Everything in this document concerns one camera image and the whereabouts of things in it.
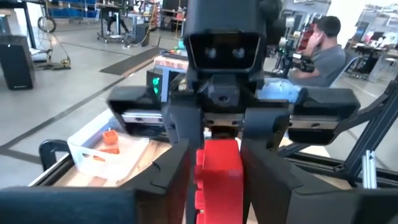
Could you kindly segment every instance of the chair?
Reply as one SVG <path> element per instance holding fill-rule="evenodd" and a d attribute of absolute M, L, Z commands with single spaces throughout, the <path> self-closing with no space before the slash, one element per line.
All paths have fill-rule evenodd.
<path fill-rule="evenodd" d="M 351 51 L 351 50 L 345 50 L 346 53 L 346 61 L 344 63 L 343 68 L 341 69 L 340 73 L 336 76 L 336 78 L 334 80 L 331 81 L 329 87 L 331 87 L 333 84 L 335 84 L 335 82 L 337 81 L 337 79 L 339 79 L 339 77 L 349 68 L 350 65 L 352 65 L 352 63 L 359 58 L 359 55 L 356 54 L 355 52 Z"/>

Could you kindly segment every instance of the green light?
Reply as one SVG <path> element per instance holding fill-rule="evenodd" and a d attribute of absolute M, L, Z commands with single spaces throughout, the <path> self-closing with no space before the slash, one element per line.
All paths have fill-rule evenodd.
<path fill-rule="evenodd" d="M 160 78 L 154 78 L 154 79 L 152 79 L 152 84 L 158 85 L 158 84 L 159 84 L 159 80 L 160 80 Z"/>

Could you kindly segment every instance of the concrete floor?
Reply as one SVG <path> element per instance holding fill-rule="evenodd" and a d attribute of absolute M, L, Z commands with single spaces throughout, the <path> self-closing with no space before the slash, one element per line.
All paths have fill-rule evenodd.
<path fill-rule="evenodd" d="M 14 34 L 25 33 L 25 28 L 18 26 L 15 18 L 11 18 L 10 23 Z M 109 90 L 103 93 L 101 90 L 121 77 L 99 72 L 102 68 L 151 48 L 124 49 L 120 44 L 98 41 L 96 32 L 99 24 L 65 24 L 59 27 L 60 31 L 55 34 L 72 60 L 71 70 L 36 72 L 37 85 L 32 91 L 9 91 L 0 76 L 0 103 L 6 105 L 0 107 L 0 124 L 5 127 L 0 135 L 0 150 L 7 152 L 2 153 L 7 156 L 0 156 L 0 188 L 27 185 L 34 180 L 42 172 L 37 161 L 37 149 L 41 142 L 67 139 L 107 108 L 105 99 Z M 48 46 L 47 38 L 43 39 L 43 34 L 38 36 L 37 33 L 35 29 L 36 42 Z M 157 45 L 159 36 L 159 33 L 151 33 L 151 46 Z M 174 34 L 161 33 L 161 36 L 159 47 L 170 49 L 177 46 Z M 53 60 L 65 58 L 59 44 L 53 41 L 53 45 Z M 271 59 L 267 60 L 265 67 L 273 68 L 274 63 Z M 144 85 L 146 70 L 152 67 L 149 65 L 132 74 L 120 85 Z M 335 87 L 352 88 L 362 105 L 367 106 L 384 91 L 392 78 L 392 74 L 386 73 L 379 83 L 368 83 L 342 77 Z M 81 106 L 74 106 L 82 101 L 85 103 Z M 363 129 L 364 125 L 355 127 L 327 146 L 331 157 L 345 159 Z M 397 129 L 398 123 L 395 123 L 376 154 L 378 166 L 398 171 L 395 162 L 398 158 L 395 149 L 398 139 L 394 138 Z M 33 163 L 17 159 L 21 157 L 27 157 Z"/>

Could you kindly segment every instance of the gray shirt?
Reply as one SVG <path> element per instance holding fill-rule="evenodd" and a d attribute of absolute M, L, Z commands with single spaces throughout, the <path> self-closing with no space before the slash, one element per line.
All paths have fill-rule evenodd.
<path fill-rule="evenodd" d="M 339 45 L 326 50 L 316 50 L 312 55 L 312 61 L 320 75 L 312 78 L 294 78 L 292 70 L 289 73 L 289 81 L 300 86 L 329 87 L 341 73 L 345 60 L 346 54 Z"/>

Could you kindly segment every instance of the machine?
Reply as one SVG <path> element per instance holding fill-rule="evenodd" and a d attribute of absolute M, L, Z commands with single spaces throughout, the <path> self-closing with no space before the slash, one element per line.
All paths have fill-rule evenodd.
<path fill-rule="evenodd" d="M 124 86 L 108 98 L 127 133 L 163 136 L 172 148 L 115 189 L 1 190 L 0 222 L 180 224 L 185 209 L 189 224 L 246 223 L 251 204 L 260 224 L 393 223 L 397 190 L 371 189 L 368 180 L 370 189 L 339 190 L 277 155 L 285 132 L 302 144 L 331 143 L 360 107 L 348 89 L 302 88 L 293 104 L 256 97 L 266 47 L 280 39 L 280 7 L 279 0 L 191 1 L 185 88 L 169 88 L 165 76 L 160 94 Z"/>

